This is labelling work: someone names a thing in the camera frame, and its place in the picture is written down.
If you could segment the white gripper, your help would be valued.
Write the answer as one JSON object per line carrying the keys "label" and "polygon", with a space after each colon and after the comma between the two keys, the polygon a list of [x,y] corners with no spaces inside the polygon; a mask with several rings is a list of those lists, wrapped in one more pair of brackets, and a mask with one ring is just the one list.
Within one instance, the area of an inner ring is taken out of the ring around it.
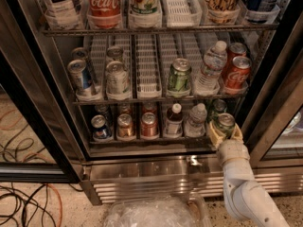
{"label": "white gripper", "polygon": [[235,124],[235,128],[231,134],[231,138],[234,140],[225,140],[226,135],[219,131],[212,121],[206,126],[206,134],[212,145],[217,148],[217,158],[221,166],[231,161],[250,160],[248,149],[246,145],[241,142],[243,136],[238,124]]}

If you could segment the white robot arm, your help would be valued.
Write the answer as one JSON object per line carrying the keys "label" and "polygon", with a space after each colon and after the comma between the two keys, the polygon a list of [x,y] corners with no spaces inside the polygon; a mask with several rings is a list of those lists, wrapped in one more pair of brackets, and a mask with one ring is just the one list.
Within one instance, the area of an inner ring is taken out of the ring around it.
{"label": "white robot arm", "polygon": [[226,139],[209,122],[206,133],[223,169],[223,198],[228,214],[238,221],[251,219],[258,227],[290,227],[271,196],[256,181],[240,128],[236,126],[232,138]]}

